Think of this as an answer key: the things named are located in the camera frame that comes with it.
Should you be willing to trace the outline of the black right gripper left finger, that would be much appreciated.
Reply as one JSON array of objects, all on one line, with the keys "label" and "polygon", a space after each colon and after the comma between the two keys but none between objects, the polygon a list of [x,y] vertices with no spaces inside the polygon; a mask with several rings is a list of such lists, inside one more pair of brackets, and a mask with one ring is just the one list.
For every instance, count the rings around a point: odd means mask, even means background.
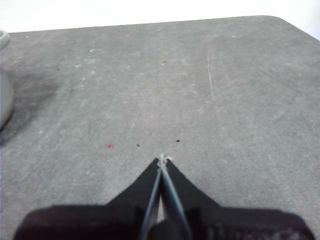
[{"label": "black right gripper left finger", "polygon": [[16,240],[136,240],[158,176],[155,158],[107,204],[53,205],[29,212]]}]

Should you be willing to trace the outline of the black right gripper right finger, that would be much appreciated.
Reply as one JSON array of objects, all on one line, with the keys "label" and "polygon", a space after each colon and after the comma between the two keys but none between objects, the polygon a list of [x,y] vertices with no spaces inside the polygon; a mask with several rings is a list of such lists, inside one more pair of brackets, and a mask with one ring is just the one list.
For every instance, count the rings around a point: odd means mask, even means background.
[{"label": "black right gripper right finger", "polygon": [[188,240],[313,240],[298,215],[278,209],[218,204],[190,182],[167,156],[160,158],[164,206]]}]

